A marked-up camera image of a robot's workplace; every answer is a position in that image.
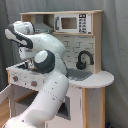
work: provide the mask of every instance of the shelf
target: shelf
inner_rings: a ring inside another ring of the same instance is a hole
[[[59,11],[59,12],[27,12],[20,13],[21,15],[37,15],[37,14],[83,14],[83,13],[98,13],[103,12],[102,10],[91,10],[91,11]]]
[[[79,35],[79,36],[93,36],[87,33],[65,33],[65,32],[53,32],[54,35]]]
[[[19,100],[17,103],[25,105],[25,106],[30,106],[33,100],[35,99],[35,97],[37,96],[37,94],[38,92],[33,92],[30,95]]]

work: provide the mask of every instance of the white toy kitchen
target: white toy kitchen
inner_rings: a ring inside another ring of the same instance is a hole
[[[51,33],[66,49],[67,95],[54,119],[39,128],[105,128],[105,87],[114,76],[101,70],[101,17],[101,10],[21,13],[21,20],[34,24],[36,33]],[[30,62],[7,71],[9,86],[0,92],[0,103],[8,94],[14,117],[29,107],[45,77],[32,70]]]

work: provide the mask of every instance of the cabinet door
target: cabinet door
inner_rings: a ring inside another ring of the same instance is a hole
[[[70,98],[70,102],[68,102],[70,119],[61,117],[61,113],[59,113],[59,116],[57,114],[54,119],[46,123],[46,128],[83,128],[81,96],[81,89],[70,86],[66,95]]]
[[[0,92],[0,104],[13,93],[12,86],[8,85],[3,91]]]

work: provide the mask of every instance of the faucet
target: faucet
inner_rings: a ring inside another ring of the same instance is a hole
[[[85,63],[82,63],[82,62],[81,62],[81,56],[82,56],[83,54],[87,54],[87,55],[89,56],[89,58],[90,58],[90,64],[91,64],[91,65],[94,64],[93,56],[92,56],[88,51],[85,51],[85,50],[84,50],[84,51],[81,51],[81,52],[79,53],[79,55],[78,55],[78,62],[76,63],[77,69],[80,69],[80,70],[86,68],[86,62],[85,62]]]

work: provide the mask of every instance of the black knob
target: black knob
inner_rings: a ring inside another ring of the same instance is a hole
[[[14,76],[13,77],[13,80],[14,80],[14,82],[17,82],[18,81],[18,77],[17,76]]]

